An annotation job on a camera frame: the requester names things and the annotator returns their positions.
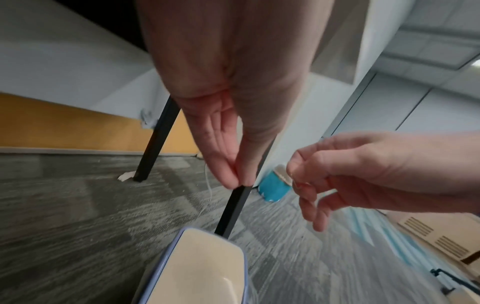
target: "vent grille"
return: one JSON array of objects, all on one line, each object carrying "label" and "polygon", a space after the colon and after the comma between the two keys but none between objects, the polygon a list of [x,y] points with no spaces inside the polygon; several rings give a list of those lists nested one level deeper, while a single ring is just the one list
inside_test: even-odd
[{"label": "vent grille", "polygon": [[433,231],[432,228],[420,222],[414,217],[410,217],[409,219],[407,219],[404,225],[423,236],[427,236]]},{"label": "vent grille", "polygon": [[458,245],[446,236],[440,237],[438,240],[435,241],[435,244],[458,258],[463,258],[470,252],[468,249],[465,249],[464,247]]}]

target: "ceiling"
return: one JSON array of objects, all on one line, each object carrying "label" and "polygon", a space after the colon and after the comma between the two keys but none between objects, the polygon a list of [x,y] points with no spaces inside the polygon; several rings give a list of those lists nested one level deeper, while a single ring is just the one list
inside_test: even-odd
[{"label": "ceiling", "polygon": [[479,0],[417,0],[372,69],[480,99]]}]

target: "baseboard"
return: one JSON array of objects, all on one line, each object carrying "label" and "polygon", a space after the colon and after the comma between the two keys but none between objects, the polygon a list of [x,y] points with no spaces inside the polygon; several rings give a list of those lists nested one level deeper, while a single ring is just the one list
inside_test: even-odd
[{"label": "baseboard", "polygon": [[[84,149],[49,149],[0,147],[0,154],[78,154],[78,155],[143,155],[143,151],[103,151]],[[160,156],[196,156],[195,153],[160,153]]]}]

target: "gray carpet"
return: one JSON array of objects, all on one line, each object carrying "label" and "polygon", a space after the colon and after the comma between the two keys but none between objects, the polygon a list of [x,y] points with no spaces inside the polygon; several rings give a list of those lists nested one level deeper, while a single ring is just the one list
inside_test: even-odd
[{"label": "gray carpet", "polygon": [[[230,192],[192,157],[159,158],[147,181],[117,181],[134,156],[0,155],[0,303],[130,303],[180,227],[213,231]],[[327,232],[293,194],[252,191],[231,240],[247,253],[261,303],[447,303],[439,283],[373,244],[337,212]]]}]

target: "yellow wall panel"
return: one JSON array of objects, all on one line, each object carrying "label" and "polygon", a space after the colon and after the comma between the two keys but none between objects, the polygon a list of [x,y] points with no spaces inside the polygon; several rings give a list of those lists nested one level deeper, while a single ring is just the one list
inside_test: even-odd
[{"label": "yellow wall panel", "polygon": [[[151,130],[140,121],[0,93],[0,147],[143,151]],[[163,153],[197,153],[182,112]]]}]

